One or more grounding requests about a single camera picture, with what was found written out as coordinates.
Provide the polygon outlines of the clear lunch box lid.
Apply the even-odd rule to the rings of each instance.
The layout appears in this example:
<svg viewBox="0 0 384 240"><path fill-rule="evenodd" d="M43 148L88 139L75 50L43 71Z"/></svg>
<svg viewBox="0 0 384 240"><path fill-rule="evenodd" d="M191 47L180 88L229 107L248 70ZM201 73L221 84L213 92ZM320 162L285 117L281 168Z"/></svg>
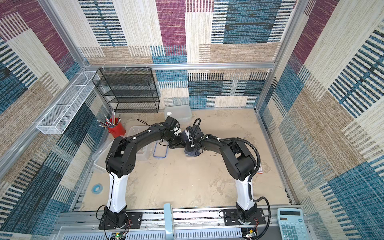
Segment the clear lunch box lid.
<svg viewBox="0 0 384 240"><path fill-rule="evenodd" d="M106 158L113 144L113 140L105 141L92 156L93 168L96 172L106 172Z"/></svg>

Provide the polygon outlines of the lidded green-tinted lunch box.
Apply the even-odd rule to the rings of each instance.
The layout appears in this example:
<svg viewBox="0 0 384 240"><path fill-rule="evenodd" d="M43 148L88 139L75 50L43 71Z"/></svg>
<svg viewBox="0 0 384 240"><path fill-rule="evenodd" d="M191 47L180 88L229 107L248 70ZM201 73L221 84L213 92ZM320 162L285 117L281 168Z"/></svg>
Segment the lidded green-tinted lunch box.
<svg viewBox="0 0 384 240"><path fill-rule="evenodd" d="M192 111L189 105L166 107L164 110L165 119L172 117L180 123L187 123L192 119Z"/></svg>

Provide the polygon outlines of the large clear plastic lunch box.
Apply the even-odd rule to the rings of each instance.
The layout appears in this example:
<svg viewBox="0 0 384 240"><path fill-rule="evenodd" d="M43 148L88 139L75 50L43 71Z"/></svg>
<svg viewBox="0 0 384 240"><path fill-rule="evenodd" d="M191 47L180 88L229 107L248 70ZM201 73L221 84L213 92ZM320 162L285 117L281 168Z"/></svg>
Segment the large clear plastic lunch box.
<svg viewBox="0 0 384 240"><path fill-rule="evenodd" d="M149 130L148 127L133 126L129 129L127 138L132 141L134 137L137 138L139 134L141 134L142 132L147 133L148 130ZM143 141L140 141L139 142L140 148L137 148L136 161L139 161L139 162L148 161L152 153L153 146L154 146L153 142L145 145L143 144Z"/></svg>

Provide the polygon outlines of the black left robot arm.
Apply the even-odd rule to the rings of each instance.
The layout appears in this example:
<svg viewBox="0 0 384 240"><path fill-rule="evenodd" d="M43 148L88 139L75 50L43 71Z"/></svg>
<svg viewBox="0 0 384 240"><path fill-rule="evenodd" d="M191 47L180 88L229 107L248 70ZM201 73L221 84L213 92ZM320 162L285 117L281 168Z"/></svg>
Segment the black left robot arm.
<svg viewBox="0 0 384 240"><path fill-rule="evenodd" d="M110 174L110 192L103 216L104 223L110 221L114 228L122 228L128 217L125 193L129 174L134 170L138 150L158 140L165 140L171 147L184 147L180 133L180 123L151 125L147 130L129 137L117 137L106 158L106 170Z"/></svg>

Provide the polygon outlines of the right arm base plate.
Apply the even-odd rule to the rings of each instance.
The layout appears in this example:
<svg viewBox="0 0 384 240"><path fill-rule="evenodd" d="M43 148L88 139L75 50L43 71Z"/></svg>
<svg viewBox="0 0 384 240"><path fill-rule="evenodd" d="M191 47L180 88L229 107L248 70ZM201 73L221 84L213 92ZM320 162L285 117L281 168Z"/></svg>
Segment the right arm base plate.
<svg viewBox="0 0 384 240"><path fill-rule="evenodd" d="M243 211L239 209L224 209L219 212L219 216L224 219L226 226L235 225L265 225L267 223L265 214L261 208L251 208Z"/></svg>

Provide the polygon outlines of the blue-rimmed small box lid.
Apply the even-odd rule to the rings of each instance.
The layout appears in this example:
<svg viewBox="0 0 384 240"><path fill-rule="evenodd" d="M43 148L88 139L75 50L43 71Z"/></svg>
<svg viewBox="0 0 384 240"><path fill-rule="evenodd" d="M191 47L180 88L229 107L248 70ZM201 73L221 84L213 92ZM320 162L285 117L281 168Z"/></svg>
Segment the blue-rimmed small box lid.
<svg viewBox="0 0 384 240"><path fill-rule="evenodd" d="M158 159L164 159L168 154L168 142L157 141L153 152L153 157Z"/></svg>

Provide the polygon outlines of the dark blue cloth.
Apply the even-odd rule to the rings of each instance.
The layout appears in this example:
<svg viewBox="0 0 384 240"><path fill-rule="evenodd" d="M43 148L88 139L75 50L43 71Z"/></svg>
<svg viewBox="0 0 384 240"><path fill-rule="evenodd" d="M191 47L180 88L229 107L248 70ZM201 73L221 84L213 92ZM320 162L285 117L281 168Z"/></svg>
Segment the dark blue cloth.
<svg viewBox="0 0 384 240"><path fill-rule="evenodd" d="M198 157L200 154L203 153L202 149L196 149L195 147L192 147L192 134L185 130L181 132L181 138L183 143L185 144L185 154L190 157Z"/></svg>

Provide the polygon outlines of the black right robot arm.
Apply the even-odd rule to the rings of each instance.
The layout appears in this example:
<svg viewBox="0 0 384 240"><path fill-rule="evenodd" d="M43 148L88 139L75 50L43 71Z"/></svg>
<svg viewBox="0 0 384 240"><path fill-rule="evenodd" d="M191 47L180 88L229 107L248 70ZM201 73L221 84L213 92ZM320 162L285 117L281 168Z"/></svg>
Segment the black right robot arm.
<svg viewBox="0 0 384 240"><path fill-rule="evenodd" d="M261 166L258 150L249 141L241 138L224 138L197 131L192 128L181 133L186 155L197 157L203 151L212 151L222 156L228 173L236 182L237 215L242 224L250 223L257 211L254 201L252 178Z"/></svg>

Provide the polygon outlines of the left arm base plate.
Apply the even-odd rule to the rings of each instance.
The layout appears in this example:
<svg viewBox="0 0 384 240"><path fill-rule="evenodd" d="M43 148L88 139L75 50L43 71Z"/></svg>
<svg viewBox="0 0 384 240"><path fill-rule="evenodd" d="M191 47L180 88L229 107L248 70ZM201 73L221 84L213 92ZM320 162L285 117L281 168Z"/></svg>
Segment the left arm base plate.
<svg viewBox="0 0 384 240"><path fill-rule="evenodd" d="M108 211L102 215L99 230L127 230L141 227L142 212L112 213Z"/></svg>

